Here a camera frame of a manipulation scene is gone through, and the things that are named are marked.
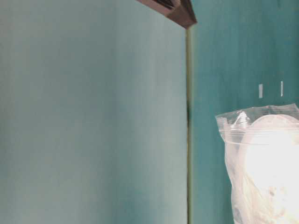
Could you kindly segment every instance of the plastic bag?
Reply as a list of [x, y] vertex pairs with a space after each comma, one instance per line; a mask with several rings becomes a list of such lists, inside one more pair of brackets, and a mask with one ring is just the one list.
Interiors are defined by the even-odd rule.
[[235, 224], [299, 224], [299, 109], [252, 107], [216, 116]]

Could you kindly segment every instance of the painted wall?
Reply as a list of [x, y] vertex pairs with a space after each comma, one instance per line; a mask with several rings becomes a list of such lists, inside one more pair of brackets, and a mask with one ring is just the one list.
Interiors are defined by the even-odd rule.
[[[224, 144], [214, 116], [299, 103], [299, 2], [193, 1], [192, 224], [232, 224]], [[280, 81], [284, 96], [280, 97]], [[263, 98], [258, 85], [263, 84]]]
[[1, 1], [1, 223], [185, 223], [184, 45], [133, 0]]
[[185, 31], [117, 1], [118, 224], [186, 224]]

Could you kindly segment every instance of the teal wall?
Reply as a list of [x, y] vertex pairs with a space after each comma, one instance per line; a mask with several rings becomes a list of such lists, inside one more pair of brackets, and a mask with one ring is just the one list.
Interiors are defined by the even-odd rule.
[[0, 2], [1, 223], [184, 223], [184, 31], [123, 2]]
[[117, 1], [118, 224], [186, 224], [185, 30]]
[[[232, 224], [224, 143], [214, 116], [299, 103], [299, 1], [193, 1], [192, 224]], [[280, 97], [280, 81], [284, 96]], [[258, 85], [263, 84], [263, 98]]]

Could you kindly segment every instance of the dark brown trim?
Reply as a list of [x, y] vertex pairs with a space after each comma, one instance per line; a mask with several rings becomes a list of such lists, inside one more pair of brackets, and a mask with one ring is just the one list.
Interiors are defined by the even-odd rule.
[[190, 0], [137, 0], [188, 29], [197, 23]]

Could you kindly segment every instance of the white tape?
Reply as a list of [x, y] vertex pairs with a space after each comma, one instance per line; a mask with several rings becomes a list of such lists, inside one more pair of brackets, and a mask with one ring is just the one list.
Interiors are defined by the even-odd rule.
[[281, 97], [284, 96], [284, 82], [283, 81], [280, 82], [280, 96]]
[[258, 97], [263, 98], [263, 84], [258, 85]]

